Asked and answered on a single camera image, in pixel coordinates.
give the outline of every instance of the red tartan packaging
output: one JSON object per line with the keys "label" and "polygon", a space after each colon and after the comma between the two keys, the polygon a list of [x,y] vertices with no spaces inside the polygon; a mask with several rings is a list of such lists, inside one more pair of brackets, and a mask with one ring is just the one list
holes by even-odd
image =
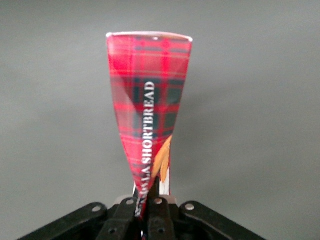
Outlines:
{"label": "red tartan packaging", "polygon": [[169,194],[170,142],[192,38],[152,31],[106,37],[115,115],[138,190],[135,215],[142,217],[156,176],[161,179],[162,194]]}

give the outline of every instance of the plaid wrapper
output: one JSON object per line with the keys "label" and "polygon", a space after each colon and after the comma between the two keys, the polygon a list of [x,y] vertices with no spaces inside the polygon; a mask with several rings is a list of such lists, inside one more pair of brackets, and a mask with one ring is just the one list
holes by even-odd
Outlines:
{"label": "plaid wrapper", "polygon": [[[112,98],[120,138],[139,192],[142,179],[166,139],[173,134],[180,107],[192,39],[163,32],[107,34]],[[145,84],[154,83],[152,162],[142,163]],[[154,179],[148,181],[151,188]]]}

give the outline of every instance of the metal screw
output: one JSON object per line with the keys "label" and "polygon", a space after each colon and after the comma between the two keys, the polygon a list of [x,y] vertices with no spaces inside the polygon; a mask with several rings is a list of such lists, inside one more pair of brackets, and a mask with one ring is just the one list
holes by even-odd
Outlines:
{"label": "metal screw", "polygon": [[185,209],[187,209],[188,211],[192,211],[193,209],[195,209],[195,206],[191,203],[188,203],[185,205]]}
{"label": "metal screw", "polygon": [[157,205],[162,204],[162,199],[161,198],[156,198],[154,200],[154,203],[157,204]]}
{"label": "metal screw", "polygon": [[98,205],[98,206],[95,206],[94,208],[92,208],[92,212],[96,213],[96,212],[99,212],[101,210],[101,206]]}
{"label": "metal screw", "polygon": [[133,199],[129,199],[128,201],[126,201],[126,204],[127,205],[132,205],[132,204],[134,204],[134,200]]}

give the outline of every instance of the black mechanical base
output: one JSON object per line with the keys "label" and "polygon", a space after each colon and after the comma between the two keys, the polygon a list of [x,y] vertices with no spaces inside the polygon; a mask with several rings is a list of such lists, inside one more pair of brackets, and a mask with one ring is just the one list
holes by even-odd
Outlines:
{"label": "black mechanical base", "polygon": [[196,201],[178,207],[171,196],[148,200],[147,222],[134,217],[137,199],[125,198],[107,209],[90,203],[20,240],[264,240]]}

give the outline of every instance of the gray wall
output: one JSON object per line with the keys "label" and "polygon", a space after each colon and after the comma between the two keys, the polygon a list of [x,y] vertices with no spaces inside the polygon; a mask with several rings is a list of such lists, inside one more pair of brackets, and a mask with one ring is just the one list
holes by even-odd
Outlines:
{"label": "gray wall", "polygon": [[320,1],[0,2],[0,239],[132,191],[105,34],[189,35],[172,194],[320,238]]}

